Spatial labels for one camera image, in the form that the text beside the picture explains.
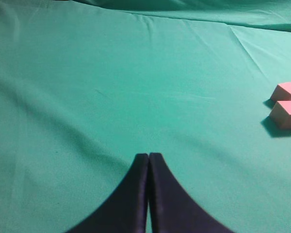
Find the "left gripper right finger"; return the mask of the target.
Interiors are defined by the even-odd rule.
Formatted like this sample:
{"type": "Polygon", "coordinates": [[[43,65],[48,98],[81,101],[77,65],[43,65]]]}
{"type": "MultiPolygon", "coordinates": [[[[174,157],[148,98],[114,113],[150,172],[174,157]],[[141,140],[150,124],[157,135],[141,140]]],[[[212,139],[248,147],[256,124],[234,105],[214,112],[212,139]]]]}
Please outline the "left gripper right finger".
{"type": "Polygon", "coordinates": [[[154,233],[232,232],[189,196],[160,153],[149,155],[148,198],[154,233]]]}

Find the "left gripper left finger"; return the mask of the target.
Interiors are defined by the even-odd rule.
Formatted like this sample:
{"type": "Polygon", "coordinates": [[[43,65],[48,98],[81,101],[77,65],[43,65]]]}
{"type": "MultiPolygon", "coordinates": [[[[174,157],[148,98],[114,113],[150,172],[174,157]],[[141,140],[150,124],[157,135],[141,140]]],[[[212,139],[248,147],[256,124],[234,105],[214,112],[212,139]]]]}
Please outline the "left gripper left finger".
{"type": "Polygon", "coordinates": [[[121,183],[69,233],[144,233],[147,216],[148,155],[137,154],[121,183]]]}

